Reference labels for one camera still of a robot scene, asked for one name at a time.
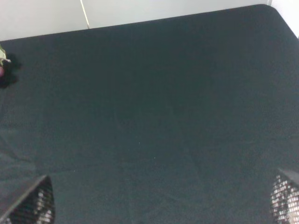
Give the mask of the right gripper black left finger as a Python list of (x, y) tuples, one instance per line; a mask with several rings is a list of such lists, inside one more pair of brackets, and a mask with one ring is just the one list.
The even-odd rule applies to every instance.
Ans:
[(26, 180), (0, 198), (2, 224), (53, 224), (55, 216), (52, 181), (47, 175)]

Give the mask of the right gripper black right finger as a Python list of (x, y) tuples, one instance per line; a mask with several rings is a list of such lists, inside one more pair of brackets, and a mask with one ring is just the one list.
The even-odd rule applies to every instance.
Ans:
[(299, 223), (298, 172), (278, 169), (271, 191), (270, 209), (273, 224)]

